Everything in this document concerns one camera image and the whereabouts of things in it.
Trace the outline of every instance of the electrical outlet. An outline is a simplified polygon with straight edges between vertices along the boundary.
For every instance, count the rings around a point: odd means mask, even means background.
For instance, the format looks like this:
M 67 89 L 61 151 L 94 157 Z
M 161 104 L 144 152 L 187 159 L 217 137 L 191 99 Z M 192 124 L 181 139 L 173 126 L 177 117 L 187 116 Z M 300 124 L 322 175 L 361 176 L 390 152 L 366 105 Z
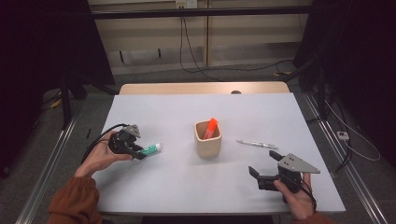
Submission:
M 177 9 L 186 8 L 186 0 L 176 0 L 176 8 Z
M 198 8 L 198 0 L 187 0 L 186 8 Z
M 349 140 L 349 135 L 347 132 L 337 132 L 337 136 L 340 140 Z

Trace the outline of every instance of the white table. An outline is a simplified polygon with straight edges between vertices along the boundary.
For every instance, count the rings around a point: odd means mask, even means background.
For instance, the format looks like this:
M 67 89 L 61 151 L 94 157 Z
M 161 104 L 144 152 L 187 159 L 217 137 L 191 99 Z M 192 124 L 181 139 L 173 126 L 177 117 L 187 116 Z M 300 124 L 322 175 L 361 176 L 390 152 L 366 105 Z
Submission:
M 220 154 L 200 158 L 193 124 L 215 117 L 223 138 Z M 292 93 L 151 94 L 116 96 L 104 130 L 118 123 L 137 124 L 146 147 L 163 151 L 142 161 L 116 162 L 96 173 L 99 211 L 129 215 L 266 215 L 289 212 L 281 194 L 259 190 L 248 173 L 275 175 L 268 149 L 240 145 L 236 139 L 275 144 L 319 170 L 312 175 L 318 211 L 345 207 Z

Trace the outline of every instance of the human hand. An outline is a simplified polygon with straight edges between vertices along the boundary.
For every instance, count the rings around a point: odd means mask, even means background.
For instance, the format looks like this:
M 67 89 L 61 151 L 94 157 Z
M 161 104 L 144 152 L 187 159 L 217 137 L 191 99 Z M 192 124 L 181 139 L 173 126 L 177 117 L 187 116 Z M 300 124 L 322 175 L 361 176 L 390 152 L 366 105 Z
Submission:
M 96 171 L 104 170 L 115 161 L 129 161 L 133 157 L 129 154 L 115 154 L 108 147 L 108 139 L 111 134 L 107 133 L 93 148 L 87 159 L 78 167 L 75 176 L 91 177 Z
M 304 173 L 303 181 L 305 184 L 302 187 L 311 191 L 311 174 Z M 312 199 L 305 192 L 299 190 L 293 194 L 280 180 L 275 180 L 274 185 L 285 196 L 294 220 L 300 221 L 314 215 Z

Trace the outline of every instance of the orange object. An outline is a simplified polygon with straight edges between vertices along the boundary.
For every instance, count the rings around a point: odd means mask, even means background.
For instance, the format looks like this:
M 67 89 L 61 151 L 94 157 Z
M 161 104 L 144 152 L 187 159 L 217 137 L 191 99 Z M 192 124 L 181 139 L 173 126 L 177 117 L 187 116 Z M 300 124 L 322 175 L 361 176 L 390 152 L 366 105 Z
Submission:
M 204 139 L 211 138 L 217 126 L 218 126 L 218 121 L 214 118 L 211 118 L 209 123 L 207 124 L 207 129 L 204 135 Z

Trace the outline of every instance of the sleeve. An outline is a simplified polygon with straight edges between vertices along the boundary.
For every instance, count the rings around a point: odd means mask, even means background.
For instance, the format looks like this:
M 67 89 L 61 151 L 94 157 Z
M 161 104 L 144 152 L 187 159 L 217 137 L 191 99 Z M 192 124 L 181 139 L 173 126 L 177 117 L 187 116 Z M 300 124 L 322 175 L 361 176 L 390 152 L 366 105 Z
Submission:
M 313 216 L 300 221 L 292 221 L 291 224 L 335 224 L 329 218 L 323 216 L 321 213 L 316 212 Z
M 72 177 L 49 204 L 48 223 L 102 223 L 96 210 L 99 192 L 90 177 Z

